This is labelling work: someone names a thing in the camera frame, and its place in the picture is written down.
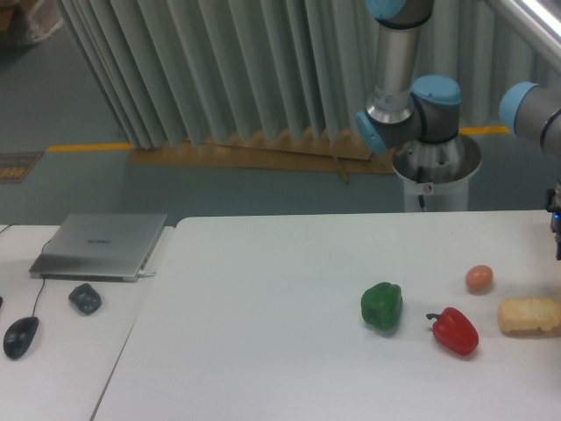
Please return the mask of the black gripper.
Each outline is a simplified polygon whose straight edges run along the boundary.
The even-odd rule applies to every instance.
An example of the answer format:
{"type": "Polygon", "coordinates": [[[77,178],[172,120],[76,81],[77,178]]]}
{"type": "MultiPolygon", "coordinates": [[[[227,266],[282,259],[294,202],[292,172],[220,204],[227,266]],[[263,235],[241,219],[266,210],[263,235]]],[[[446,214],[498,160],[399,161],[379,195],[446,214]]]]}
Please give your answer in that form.
{"type": "Polygon", "coordinates": [[[547,189],[545,210],[550,213],[550,230],[556,242],[556,259],[561,260],[560,188],[547,189]]]}

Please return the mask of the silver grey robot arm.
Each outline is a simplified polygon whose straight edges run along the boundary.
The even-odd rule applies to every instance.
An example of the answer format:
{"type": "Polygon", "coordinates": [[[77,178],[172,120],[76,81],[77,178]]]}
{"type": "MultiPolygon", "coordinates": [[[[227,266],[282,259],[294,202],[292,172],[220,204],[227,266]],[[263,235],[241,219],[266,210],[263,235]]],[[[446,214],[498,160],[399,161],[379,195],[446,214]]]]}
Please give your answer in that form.
{"type": "MultiPolygon", "coordinates": [[[[399,148],[400,175],[423,187],[469,177],[480,164],[478,147],[459,135],[461,93],[449,77],[412,77],[418,33],[431,17],[431,1],[368,1],[380,24],[375,91],[356,120],[375,153],[399,148]]],[[[533,82],[510,88],[499,105],[500,121],[518,138],[560,155],[560,93],[533,82]]]]}

